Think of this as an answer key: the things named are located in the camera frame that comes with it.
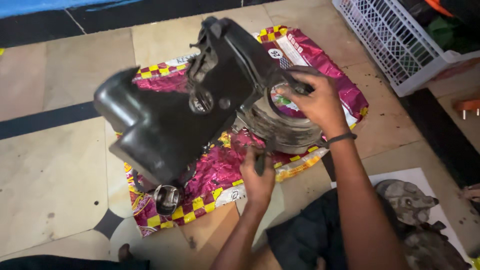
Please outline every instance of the orange object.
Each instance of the orange object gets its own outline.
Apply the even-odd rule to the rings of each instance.
[[[453,17],[453,15],[448,12],[448,10],[444,9],[441,5],[440,5],[440,0],[425,0],[433,9],[435,9],[436,11],[440,12],[441,14],[443,15],[446,15],[448,17]]]

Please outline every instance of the bare foot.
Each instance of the bare foot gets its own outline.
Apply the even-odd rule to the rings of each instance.
[[[130,245],[129,244],[123,244],[119,248],[119,262],[127,261],[127,260],[133,260],[133,255],[130,253]]]

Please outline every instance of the beige tile floor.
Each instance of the beige tile floor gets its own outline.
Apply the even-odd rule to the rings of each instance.
[[[8,86],[0,89],[0,121],[91,101],[101,81],[119,69],[195,52],[188,44],[196,41],[200,22],[209,15],[8,48],[0,56],[0,84]],[[458,199],[454,181],[385,82],[375,76],[361,44],[328,0],[284,0],[213,15],[231,17],[250,32],[282,24],[299,27],[312,38],[370,103],[369,114],[354,129],[367,172],[421,167],[465,249],[480,243],[478,234],[471,237],[480,229],[470,222],[477,217],[468,215],[470,208]],[[455,98],[444,95],[439,101],[448,112]],[[473,123],[454,121],[465,124],[467,137],[479,147]],[[108,152],[114,140],[111,126],[94,118],[0,141],[0,203],[6,206],[0,215],[7,217],[0,220],[0,260],[33,254],[115,260],[118,248],[130,243],[132,252],[151,259],[154,268],[207,268],[247,199],[142,239],[132,216],[123,164]],[[265,241],[263,229],[296,215],[329,188],[321,162],[276,184],[255,238],[257,246]],[[92,230],[107,208],[125,218],[110,242]],[[458,220],[463,217],[469,222],[461,225]]]

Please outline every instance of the hand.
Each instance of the hand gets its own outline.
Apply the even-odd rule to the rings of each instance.
[[[275,169],[269,154],[265,157],[265,168],[262,176],[255,172],[256,157],[264,151],[250,145],[247,155],[240,165],[240,172],[245,183],[248,203],[254,206],[252,209],[266,211],[275,185]]]
[[[319,125],[327,139],[350,131],[332,78],[312,67],[293,66],[288,71],[296,80],[311,85],[315,91],[305,96],[290,87],[283,87],[276,90],[278,94],[290,99],[310,121]]]

